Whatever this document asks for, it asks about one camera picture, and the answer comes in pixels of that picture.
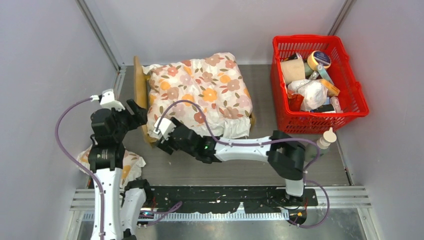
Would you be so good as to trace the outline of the small floral pillow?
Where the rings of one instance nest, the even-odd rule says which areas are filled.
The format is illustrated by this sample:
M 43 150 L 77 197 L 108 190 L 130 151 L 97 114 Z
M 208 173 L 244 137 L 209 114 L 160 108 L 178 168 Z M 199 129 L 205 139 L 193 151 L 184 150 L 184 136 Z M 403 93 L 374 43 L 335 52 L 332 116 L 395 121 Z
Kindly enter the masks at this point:
M 90 145 L 86 150 L 82 151 L 77 156 L 77 161 L 81 163 L 84 167 L 90 168 L 90 164 L 88 161 L 88 156 L 92 145 Z M 138 177 L 142 176 L 142 168 L 146 165 L 146 162 L 143 157 L 140 155 L 125 150 L 124 158 L 123 158 L 123 169 L 122 175 L 120 179 L 120 188 L 123 189 L 127 186 L 127 184 Z

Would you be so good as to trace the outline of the wooden pet bed frame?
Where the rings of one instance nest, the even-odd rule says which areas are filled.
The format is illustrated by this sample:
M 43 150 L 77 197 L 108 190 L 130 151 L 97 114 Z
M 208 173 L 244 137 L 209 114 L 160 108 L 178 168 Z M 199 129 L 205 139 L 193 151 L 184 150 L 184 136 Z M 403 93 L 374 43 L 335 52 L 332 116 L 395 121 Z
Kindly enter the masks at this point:
M 133 83 L 134 83 L 134 100 L 135 102 L 144 109 L 149 109 L 149 90 L 148 90 L 148 81 L 149 77 L 145 76 L 143 71 L 143 66 L 140 63 L 139 57 L 133 57 L 134 65 L 134 74 L 133 74 Z M 157 141 L 155 138 L 152 138 L 148 135 L 147 125 L 142 125 L 140 127 L 144 141 L 149 144 L 152 148 Z

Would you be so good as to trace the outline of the large floral cushion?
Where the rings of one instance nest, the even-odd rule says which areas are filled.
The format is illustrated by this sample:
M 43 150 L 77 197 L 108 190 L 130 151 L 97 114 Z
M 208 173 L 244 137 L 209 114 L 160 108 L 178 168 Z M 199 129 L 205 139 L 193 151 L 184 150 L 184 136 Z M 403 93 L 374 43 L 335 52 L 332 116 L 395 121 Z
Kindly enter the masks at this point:
M 149 76 L 147 132 L 155 122 L 174 117 L 199 135 L 248 137 L 253 104 L 236 58 L 219 52 L 165 65 L 143 67 Z

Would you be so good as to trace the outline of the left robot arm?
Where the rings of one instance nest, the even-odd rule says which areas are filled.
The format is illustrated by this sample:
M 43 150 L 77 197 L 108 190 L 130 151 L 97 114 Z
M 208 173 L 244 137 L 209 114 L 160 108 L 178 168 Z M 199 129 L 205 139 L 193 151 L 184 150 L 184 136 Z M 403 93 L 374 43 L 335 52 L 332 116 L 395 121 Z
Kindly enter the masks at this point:
M 148 181 L 135 179 L 124 191 L 128 199 L 120 203 L 126 150 L 123 140 L 127 132 L 147 123 L 145 108 L 133 99 L 126 103 L 128 108 L 101 108 L 90 117 L 93 133 L 88 162 L 95 194 L 92 240 L 135 240 L 140 208 L 148 207 L 154 199 Z

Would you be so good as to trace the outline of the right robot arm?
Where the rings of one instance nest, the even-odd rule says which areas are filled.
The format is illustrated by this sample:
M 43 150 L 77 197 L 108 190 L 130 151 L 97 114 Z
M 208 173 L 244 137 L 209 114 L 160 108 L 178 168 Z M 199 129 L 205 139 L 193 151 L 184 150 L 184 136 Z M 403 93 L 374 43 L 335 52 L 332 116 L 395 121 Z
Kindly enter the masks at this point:
M 158 119 L 153 132 L 159 138 L 157 147 L 169 155 L 183 151 L 205 164 L 233 160 L 267 163 L 284 179 L 288 203 L 299 205 L 306 197 L 305 147 L 282 131 L 275 130 L 271 136 L 255 139 L 202 136 L 172 117 Z

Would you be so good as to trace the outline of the green bottle with beige cap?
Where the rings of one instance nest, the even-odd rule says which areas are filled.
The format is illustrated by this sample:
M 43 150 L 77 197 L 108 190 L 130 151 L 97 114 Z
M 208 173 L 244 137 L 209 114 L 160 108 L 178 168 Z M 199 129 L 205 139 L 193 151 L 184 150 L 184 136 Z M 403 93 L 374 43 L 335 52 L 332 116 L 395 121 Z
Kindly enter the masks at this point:
M 330 127 L 328 130 L 326 130 L 322 136 L 318 139 L 315 139 L 313 142 L 319 147 L 319 155 L 317 154 L 316 147 L 308 143 L 305 147 L 305 161 L 310 162 L 315 157 L 319 156 L 322 157 L 324 154 L 326 154 L 329 151 L 330 145 L 337 140 L 337 135 L 335 134 L 332 127 Z

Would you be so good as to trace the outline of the white crumpled plastic bag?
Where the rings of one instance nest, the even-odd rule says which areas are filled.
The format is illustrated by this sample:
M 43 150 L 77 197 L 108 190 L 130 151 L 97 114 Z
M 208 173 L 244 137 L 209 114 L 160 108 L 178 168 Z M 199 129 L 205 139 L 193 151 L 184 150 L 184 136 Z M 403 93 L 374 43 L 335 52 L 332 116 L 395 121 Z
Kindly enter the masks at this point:
M 301 111 L 309 112 L 325 104 L 328 90 L 318 80 L 296 80 L 287 86 L 287 93 L 303 96 Z

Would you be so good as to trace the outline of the yellow tape roll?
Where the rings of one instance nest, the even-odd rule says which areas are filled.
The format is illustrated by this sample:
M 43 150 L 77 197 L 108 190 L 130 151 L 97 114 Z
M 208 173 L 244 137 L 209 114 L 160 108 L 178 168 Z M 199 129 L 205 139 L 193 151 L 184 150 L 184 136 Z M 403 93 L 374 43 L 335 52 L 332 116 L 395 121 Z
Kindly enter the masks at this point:
M 315 50 L 306 59 L 308 66 L 317 71 L 318 66 L 322 65 L 326 70 L 331 66 L 331 58 L 323 51 Z

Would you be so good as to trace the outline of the red plastic basket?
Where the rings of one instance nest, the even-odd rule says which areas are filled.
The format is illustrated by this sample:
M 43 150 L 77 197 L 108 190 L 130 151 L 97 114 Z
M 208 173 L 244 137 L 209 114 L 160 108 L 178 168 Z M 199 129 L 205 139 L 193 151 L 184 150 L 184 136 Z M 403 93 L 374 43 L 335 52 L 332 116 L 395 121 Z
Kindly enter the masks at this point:
M 337 36 L 275 36 L 271 84 L 278 129 L 322 134 L 340 129 L 369 108 Z

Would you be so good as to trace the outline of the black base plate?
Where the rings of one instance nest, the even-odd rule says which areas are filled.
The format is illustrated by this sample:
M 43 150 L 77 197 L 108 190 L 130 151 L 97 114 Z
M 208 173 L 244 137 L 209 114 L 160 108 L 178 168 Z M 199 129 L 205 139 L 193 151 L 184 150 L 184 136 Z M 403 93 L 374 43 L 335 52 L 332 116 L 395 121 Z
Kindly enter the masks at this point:
M 305 189 L 300 198 L 290 197 L 278 186 L 153 186 L 144 207 L 164 212 L 178 202 L 177 213 L 226 214 L 244 207 L 248 214 L 276 213 L 281 208 L 299 210 L 318 205 L 316 191 Z

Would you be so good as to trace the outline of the aluminium rail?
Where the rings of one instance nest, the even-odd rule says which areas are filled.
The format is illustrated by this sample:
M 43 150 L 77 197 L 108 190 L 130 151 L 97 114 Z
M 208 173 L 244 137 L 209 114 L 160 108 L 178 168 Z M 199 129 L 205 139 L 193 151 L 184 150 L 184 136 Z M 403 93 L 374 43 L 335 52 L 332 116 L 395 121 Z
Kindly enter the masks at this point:
M 328 189 L 330 209 L 371 209 L 369 198 L 365 195 L 364 189 Z M 88 218 L 94 218 L 94 192 L 92 189 L 78 189 L 70 207 L 71 211 L 88 211 Z M 168 214 L 162 220 L 168 222 L 178 221 L 273 221 L 288 220 L 291 214 L 288 210 L 279 208 L 277 212 L 248 213 L 244 209 L 243 203 L 234 209 L 234 212 L 225 213 L 177 213 Z

